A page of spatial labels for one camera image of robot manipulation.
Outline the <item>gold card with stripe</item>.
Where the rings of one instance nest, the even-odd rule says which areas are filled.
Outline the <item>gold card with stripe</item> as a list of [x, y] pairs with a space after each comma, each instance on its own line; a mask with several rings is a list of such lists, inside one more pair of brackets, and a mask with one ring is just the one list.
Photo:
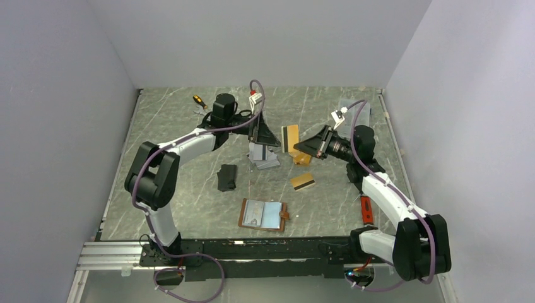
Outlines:
[[290, 183], [295, 191], [305, 189], [315, 184], [315, 179], [310, 172], [290, 179]]

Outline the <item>brown leather card holder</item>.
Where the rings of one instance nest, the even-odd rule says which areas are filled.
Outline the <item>brown leather card holder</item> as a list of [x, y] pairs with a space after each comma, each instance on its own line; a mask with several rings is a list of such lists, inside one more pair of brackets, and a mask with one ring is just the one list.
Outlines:
[[290, 214], [287, 210], [287, 204], [280, 201], [262, 201], [264, 202], [264, 213], [262, 216], [262, 224], [260, 227], [248, 227], [243, 222], [245, 204], [248, 199], [243, 199], [240, 214], [238, 218], [238, 226], [247, 229], [265, 230], [273, 232], [282, 232], [285, 230], [286, 222], [290, 220]]

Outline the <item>gold card stack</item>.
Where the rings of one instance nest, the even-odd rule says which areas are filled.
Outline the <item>gold card stack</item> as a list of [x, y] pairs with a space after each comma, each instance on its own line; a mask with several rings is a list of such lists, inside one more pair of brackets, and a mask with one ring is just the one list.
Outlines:
[[293, 163], [297, 166], [309, 166], [312, 161], [312, 156], [301, 151], [289, 152]]

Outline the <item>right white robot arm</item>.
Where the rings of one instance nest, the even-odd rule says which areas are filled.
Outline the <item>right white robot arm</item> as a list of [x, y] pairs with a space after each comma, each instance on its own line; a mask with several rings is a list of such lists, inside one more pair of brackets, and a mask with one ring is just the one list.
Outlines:
[[392, 182], [374, 156], [375, 132], [357, 125], [349, 138], [330, 126], [295, 144], [295, 149], [314, 158], [344, 160], [348, 179], [360, 194], [371, 199], [396, 229], [386, 234], [374, 226], [350, 233], [348, 255], [356, 262], [369, 256], [392, 264], [404, 281], [423, 280], [451, 270], [449, 234], [442, 215], [431, 215], [415, 205]]

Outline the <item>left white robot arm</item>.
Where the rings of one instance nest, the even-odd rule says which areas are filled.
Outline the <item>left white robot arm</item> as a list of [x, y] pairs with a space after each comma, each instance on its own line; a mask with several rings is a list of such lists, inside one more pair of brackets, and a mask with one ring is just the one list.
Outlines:
[[230, 134], [241, 134], [250, 140], [280, 146], [277, 137], [267, 132], [263, 116], [265, 97], [253, 90], [250, 108], [238, 110], [235, 97], [229, 93], [216, 96], [211, 111], [190, 133], [159, 145], [142, 143], [124, 182], [133, 207], [141, 210], [150, 229], [150, 241], [157, 246], [156, 256], [166, 265], [175, 264], [181, 257], [181, 235], [172, 216], [169, 203], [175, 194], [177, 177], [182, 165], [205, 153], [220, 148]]

